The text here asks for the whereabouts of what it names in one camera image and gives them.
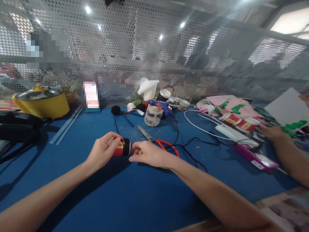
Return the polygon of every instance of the metal mesh wall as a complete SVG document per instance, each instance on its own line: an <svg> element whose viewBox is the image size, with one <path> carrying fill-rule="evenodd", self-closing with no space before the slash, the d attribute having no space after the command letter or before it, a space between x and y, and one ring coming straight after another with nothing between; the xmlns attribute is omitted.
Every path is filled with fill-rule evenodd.
<svg viewBox="0 0 309 232"><path fill-rule="evenodd" d="M159 88L192 102L235 94L270 101L289 87L309 91L308 42L168 1L0 0L0 99L37 82L62 87L70 102L82 82L98 81L106 104L139 98L146 54L157 57ZM27 34L65 34L67 68L27 68ZM264 62L266 49L289 49L291 63Z"/></svg>

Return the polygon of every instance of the hand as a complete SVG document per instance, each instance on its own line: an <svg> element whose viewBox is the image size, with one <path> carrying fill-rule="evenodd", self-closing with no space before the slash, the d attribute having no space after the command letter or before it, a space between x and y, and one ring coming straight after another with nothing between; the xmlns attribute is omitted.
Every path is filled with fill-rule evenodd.
<svg viewBox="0 0 309 232"><path fill-rule="evenodd" d="M286 134L280 127L276 126L261 128L258 132L272 141L275 139L290 138L290 136Z"/></svg>
<svg viewBox="0 0 309 232"><path fill-rule="evenodd" d="M166 167L170 158L176 157L150 141L135 142L132 146L131 162L142 162L153 167Z"/></svg>
<svg viewBox="0 0 309 232"><path fill-rule="evenodd" d="M103 137L97 139L93 148L85 161L94 171L104 167L110 160L122 137L114 132L109 132Z"/></svg>
<svg viewBox="0 0 309 232"><path fill-rule="evenodd" d="M306 105L309 107L309 93L302 94L299 96L299 98L303 100L306 103Z"/></svg>

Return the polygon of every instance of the blue glue gun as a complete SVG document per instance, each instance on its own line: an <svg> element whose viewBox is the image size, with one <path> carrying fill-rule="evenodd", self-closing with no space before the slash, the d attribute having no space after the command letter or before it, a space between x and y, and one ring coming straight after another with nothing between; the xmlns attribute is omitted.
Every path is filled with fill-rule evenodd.
<svg viewBox="0 0 309 232"><path fill-rule="evenodd" d="M158 109L162 109L166 116L172 115L172 110L168 108L169 104L167 102L157 101L157 100L148 100L148 103L152 106L156 105Z"/></svg>

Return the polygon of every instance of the smartphone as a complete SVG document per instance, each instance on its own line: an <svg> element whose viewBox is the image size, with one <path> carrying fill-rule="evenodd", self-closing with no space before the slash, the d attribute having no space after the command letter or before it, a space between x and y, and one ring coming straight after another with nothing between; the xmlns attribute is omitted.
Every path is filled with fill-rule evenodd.
<svg viewBox="0 0 309 232"><path fill-rule="evenodd" d="M84 82L84 91L86 106L88 109L99 108L98 86L97 82Z"/></svg>

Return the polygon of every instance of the pot lid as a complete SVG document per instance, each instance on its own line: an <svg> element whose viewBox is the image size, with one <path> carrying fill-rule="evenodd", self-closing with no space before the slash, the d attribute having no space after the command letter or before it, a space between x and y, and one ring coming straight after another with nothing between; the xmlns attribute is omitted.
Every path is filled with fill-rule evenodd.
<svg viewBox="0 0 309 232"><path fill-rule="evenodd" d="M37 100L43 98L50 98L61 94L63 90L57 87L42 87L41 84L37 84L36 88L32 88L26 92L20 93L16 96L20 100Z"/></svg>

